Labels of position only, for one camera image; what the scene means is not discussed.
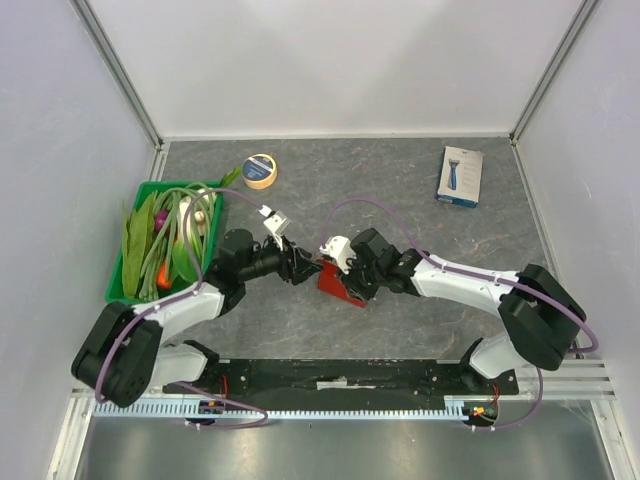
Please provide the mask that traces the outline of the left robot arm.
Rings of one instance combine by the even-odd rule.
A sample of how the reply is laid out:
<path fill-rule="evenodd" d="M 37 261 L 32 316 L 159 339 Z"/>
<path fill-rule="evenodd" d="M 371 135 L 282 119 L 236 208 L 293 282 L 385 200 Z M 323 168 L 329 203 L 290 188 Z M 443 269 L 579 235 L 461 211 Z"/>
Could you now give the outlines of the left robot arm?
<path fill-rule="evenodd" d="M 72 364 L 73 377 L 93 388 L 101 401 L 128 407 L 150 387 L 185 381 L 198 393 L 219 382 L 210 351 L 194 342 L 163 347 L 163 342 L 235 308 L 246 284 L 276 274 L 299 285 L 320 272 L 311 253 L 287 239 L 262 243 L 244 229 L 227 232 L 203 280 L 147 304 L 107 304 Z"/>

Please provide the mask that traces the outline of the red paper box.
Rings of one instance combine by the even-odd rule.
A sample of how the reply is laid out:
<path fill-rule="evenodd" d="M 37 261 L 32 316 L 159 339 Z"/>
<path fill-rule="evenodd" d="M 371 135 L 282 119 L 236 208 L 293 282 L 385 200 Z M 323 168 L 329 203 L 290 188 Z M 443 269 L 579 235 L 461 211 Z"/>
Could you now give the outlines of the red paper box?
<path fill-rule="evenodd" d="M 364 301 L 354 298 L 348 294 L 346 287 L 338 278 L 338 274 L 341 270 L 337 265 L 325 259 L 320 259 L 319 263 L 322 266 L 317 282 L 317 288 L 319 290 L 360 308 L 364 308 L 366 306 Z"/>

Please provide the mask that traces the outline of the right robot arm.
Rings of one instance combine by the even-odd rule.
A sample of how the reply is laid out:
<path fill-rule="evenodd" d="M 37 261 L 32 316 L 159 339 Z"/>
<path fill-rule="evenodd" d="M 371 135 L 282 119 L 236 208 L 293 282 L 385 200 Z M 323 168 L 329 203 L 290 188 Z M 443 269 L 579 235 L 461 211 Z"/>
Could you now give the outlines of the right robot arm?
<path fill-rule="evenodd" d="M 326 255 L 336 261 L 346 293 L 368 301 L 380 288 L 438 298 L 500 319 L 503 332 L 481 339 L 458 368 L 458 381 L 477 394 L 502 373 L 531 364 L 556 371 L 571 350 L 586 315 L 543 267 L 495 271 L 448 262 L 414 248 L 400 252 L 374 228 L 354 239 L 333 237 Z"/>

